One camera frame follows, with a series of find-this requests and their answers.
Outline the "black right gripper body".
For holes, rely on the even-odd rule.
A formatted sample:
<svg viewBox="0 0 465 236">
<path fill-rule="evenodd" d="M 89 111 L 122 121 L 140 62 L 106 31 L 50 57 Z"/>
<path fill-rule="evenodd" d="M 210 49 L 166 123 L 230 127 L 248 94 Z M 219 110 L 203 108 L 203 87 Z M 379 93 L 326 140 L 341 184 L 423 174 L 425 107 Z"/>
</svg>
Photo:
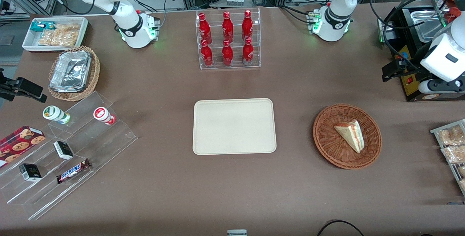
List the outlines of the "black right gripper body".
<svg viewBox="0 0 465 236">
<path fill-rule="evenodd" d="M 3 75 L 4 69 L 0 69 L 0 98 L 6 101 L 13 101 L 16 95 L 14 94 L 13 87 L 8 84 L 10 81 Z"/>
</svg>

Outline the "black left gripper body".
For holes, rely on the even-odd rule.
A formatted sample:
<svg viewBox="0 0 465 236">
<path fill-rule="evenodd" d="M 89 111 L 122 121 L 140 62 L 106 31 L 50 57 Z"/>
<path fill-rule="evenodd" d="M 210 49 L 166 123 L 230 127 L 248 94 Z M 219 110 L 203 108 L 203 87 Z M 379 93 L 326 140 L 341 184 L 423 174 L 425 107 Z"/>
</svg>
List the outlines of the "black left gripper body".
<svg viewBox="0 0 465 236">
<path fill-rule="evenodd" d="M 396 72 L 394 73 L 395 78 L 404 77 L 409 74 L 424 73 L 424 70 L 420 66 L 415 65 L 409 59 L 396 59 L 395 64 L 396 64 Z"/>
</svg>

